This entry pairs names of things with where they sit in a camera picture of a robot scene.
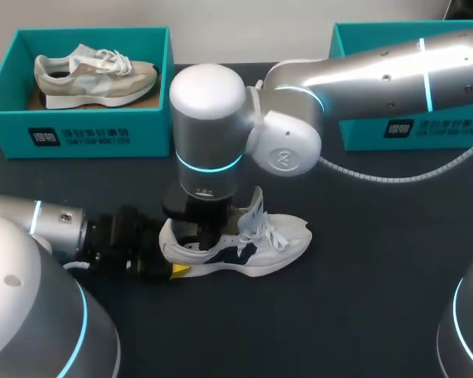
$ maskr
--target shoe tongue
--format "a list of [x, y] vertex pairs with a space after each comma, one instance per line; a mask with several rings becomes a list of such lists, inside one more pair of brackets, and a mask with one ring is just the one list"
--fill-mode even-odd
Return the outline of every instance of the shoe tongue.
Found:
[[95, 57], [96, 50], [81, 43], [70, 55], [79, 55], [81, 57]]
[[97, 69], [111, 70], [114, 69], [116, 63], [113, 61], [103, 61], [96, 57], [85, 57], [82, 55], [72, 55], [69, 58], [69, 71], [74, 72], [81, 63], [96, 67]]
[[247, 212], [238, 220], [240, 233], [251, 234], [263, 222], [263, 191], [260, 187], [255, 187], [251, 205]]

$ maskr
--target robot logo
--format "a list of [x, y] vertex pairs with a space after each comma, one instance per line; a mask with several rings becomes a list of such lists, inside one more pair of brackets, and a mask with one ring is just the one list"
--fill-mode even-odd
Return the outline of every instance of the robot logo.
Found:
[[300, 165], [300, 157], [294, 151], [279, 148], [271, 151], [269, 163], [279, 171], [292, 171]]
[[289, 166], [289, 151], [282, 151], [281, 153], [278, 154], [278, 163], [281, 163], [285, 168]]

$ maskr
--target teal box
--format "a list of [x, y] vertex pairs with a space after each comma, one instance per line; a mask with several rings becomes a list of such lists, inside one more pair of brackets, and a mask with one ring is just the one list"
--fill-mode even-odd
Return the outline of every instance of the teal box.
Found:
[[[162, 77], [158, 107], [27, 110], [35, 87], [35, 57], [65, 57], [80, 43], [156, 65]], [[174, 70], [165, 27], [18, 30], [0, 66], [0, 147], [7, 158], [166, 156]], [[36, 132], [51, 143], [36, 146]]]
[[[330, 57], [473, 29], [473, 20], [335, 24]], [[386, 138], [388, 128], [411, 128], [403, 138]], [[432, 113], [405, 115], [399, 119], [343, 120], [340, 130], [347, 151], [418, 150], [473, 146], [473, 106]]]

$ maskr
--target beige sneaker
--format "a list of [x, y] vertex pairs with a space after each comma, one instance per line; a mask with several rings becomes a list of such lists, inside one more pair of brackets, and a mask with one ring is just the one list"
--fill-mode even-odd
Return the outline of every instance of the beige sneaker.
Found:
[[151, 63], [79, 45], [68, 57], [39, 55], [35, 79], [46, 95], [48, 109], [87, 104], [115, 107], [145, 95], [155, 85], [158, 73]]

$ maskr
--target logo on box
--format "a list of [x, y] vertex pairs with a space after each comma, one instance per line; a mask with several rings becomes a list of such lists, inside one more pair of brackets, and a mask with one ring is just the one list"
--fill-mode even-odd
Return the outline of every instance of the logo on box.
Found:
[[414, 120], [390, 120], [384, 138], [406, 138], [412, 131]]
[[59, 147], [60, 139], [53, 128], [29, 128], [33, 143], [38, 147]]

